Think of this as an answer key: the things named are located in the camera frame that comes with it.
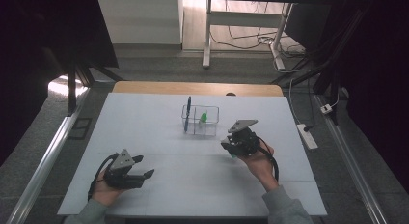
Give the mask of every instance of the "gray sleeve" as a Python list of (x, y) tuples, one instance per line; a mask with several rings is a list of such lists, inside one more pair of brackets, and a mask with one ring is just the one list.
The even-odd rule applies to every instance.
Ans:
[(282, 186), (264, 194), (262, 199), (269, 210), (269, 224), (313, 223), (301, 202), (298, 199), (289, 198)]
[(71, 215), (66, 218), (64, 224), (103, 224), (105, 223), (105, 212), (107, 207), (90, 199), (84, 209), (78, 215)]

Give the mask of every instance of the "table surface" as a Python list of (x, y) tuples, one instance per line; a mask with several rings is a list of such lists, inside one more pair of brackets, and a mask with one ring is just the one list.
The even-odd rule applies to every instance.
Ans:
[[(142, 188), (122, 194), (108, 214), (127, 217), (266, 216), (268, 210), (261, 199), (262, 186), (244, 163), (231, 158), (220, 145), (220, 140), (226, 137), (227, 130), (237, 119), (259, 120), (251, 129), (275, 148), (280, 184), (290, 197), (300, 199), (310, 215), (326, 214), (285, 97), (138, 94), (135, 87), (131, 87), (130, 93), (118, 93), (123, 92), (123, 86), (119, 85), (122, 83), (117, 84), (116, 93), (111, 93), (104, 104), (59, 214), (80, 212), (87, 202), (89, 184), (100, 163), (108, 155), (125, 148), (132, 156), (144, 156), (141, 163), (133, 166), (130, 175), (141, 175), (150, 169), (155, 172)], [(144, 85), (142, 93), (149, 87)], [(189, 88), (187, 84), (179, 85), (175, 88), (178, 92)], [(228, 84), (213, 86), (229, 88)], [(215, 136), (184, 133), (180, 113), (188, 96), (192, 97), (193, 105), (220, 108)]]

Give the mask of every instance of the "human hand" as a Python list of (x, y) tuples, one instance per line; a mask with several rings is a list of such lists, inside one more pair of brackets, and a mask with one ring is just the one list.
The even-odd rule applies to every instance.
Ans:
[[(271, 154), (274, 153), (274, 149), (263, 141), (259, 140), (259, 144)], [(250, 156), (239, 156), (238, 158), (246, 163), (250, 172), (261, 182), (267, 192), (279, 186), (273, 177), (273, 165), (264, 153), (256, 151)]]
[(93, 199), (100, 202), (104, 206), (111, 206), (117, 200), (117, 198), (128, 189), (116, 189), (108, 186), (103, 176), (105, 170), (98, 175), (98, 179), (95, 183), (95, 190), (93, 193)]

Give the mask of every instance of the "metal frame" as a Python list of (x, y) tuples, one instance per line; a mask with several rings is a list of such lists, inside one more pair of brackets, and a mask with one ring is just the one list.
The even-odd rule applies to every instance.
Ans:
[(86, 90), (78, 98), (78, 106), (75, 112), (72, 113), (71, 116), (66, 116), (63, 119), (63, 122), (61, 123), (44, 156), (42, 157), (42, 160), (37, 167), (36, 172), (34, 172), (33, 177), (28, 182), (23, 194), (15, 205), (14, 210), (10, 215), (7, 223), (24, 223), (25, 219), (30, 213), (31, 208), (36, 202), (37, 197), (40, 194), (45, 180), (47, 179), (52, 167), (54, 166), (54, 162), (57, 159), (58, 154), (60, 153), (66, 139), (68, 138), (68, 133), (74, 125), (75, 120), (77, 119), (78, 114), (83, 107), (83, 103), (88, 92), (89, 90)]
[[(314, 98), (318, 108), (326, 103), (322, 102), (325, 101), (325, 98), (323, 98), (322, 96), (314, 96)], [(328, 126), (328, 129), (334, 137), (334, 140), (343, 158), (343, 162), (345, 163), (346, 168), (348, 169), (349, 174), (351, 175), (351, 178), (354, 181), (355, 186), (357, 187), (357, 190), (360, 192), (363, 198), (372, 222), (376, 224), (388, 223), (385, 215), (383, 214), (383, 211), (381, 210), (381, 207), (379, 206), (379, 203), (376, 200), (376, 197), (372, 192), (372, 189), (369, 187), (369, 184), (367, 183), (367, 180), (365, 179), (364, 174), (354, 157), (354, 154), (351, 152), (348, 143), (343, 137), (340, 127), (335, 125), (330, 117), (324, 116), (324, 119)]]
[(277, 28), (277, 34), (274, 41), (269, 44), (271, 52), (274, 56), (274, 61), (278, 70), (284, 70), (285, 66), (278, 49), (281, 36), (286, 26), (289, 10), (292, 4), (288, 4), (283, 14), (250, 14), (237, 12), (212, 12), (211, 0), (207, 0), (206, 4), (206, 23), (204, 37), (204, 58), (203, 68), (210, 67), (210, 26), (211, 25), (229, 25), (243, 27), (265, 27)]

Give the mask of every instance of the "clear plastic box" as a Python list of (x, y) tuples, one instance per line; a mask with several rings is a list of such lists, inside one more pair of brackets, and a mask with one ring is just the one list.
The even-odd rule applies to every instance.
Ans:
[(187, 117), (187, 105), (183, 105), (181, 119), (187, 134), (216, 135), (219, 107), (191, 105), (189, 117)]

